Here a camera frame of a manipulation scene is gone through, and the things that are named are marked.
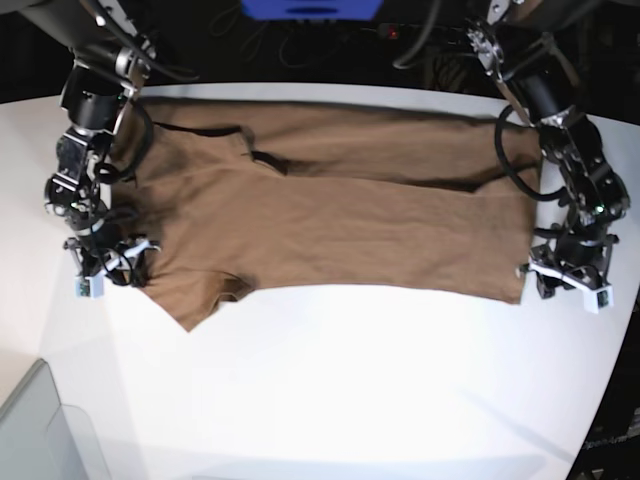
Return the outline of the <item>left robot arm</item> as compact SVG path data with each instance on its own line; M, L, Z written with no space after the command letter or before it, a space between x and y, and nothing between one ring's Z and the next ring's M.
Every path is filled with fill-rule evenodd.
M593 1L470 1L461 10L474 56L507 100L495 123L498 161L516 187L538 202L568 209L566 220L537 228L543 242L531 248L520 272L535 273L541 298L558 288L582 291L586 309L613 304L608 281L613 247L610 225L631 200L603 153L601 135L580 99L580 77L558 47L554 32L575 23ZM510 164L503 130L511 114L534 128L543 156L556 164L564 185L552 193L533 190Z

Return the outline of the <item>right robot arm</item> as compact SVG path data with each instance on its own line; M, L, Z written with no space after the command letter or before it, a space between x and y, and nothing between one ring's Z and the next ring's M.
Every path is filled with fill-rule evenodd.
M143 287L145 254L159 245L124 233L137 212L112 206L110 189L134 179L152 146L154 126L138 99L151 73L178 82L196 74L161 62L156 34L129 1L4 1L1 11L25 17L73 55L60 98L70 126L56 143L44 204L73 232L64 248L78 269L77 296L101 296L105 281Z

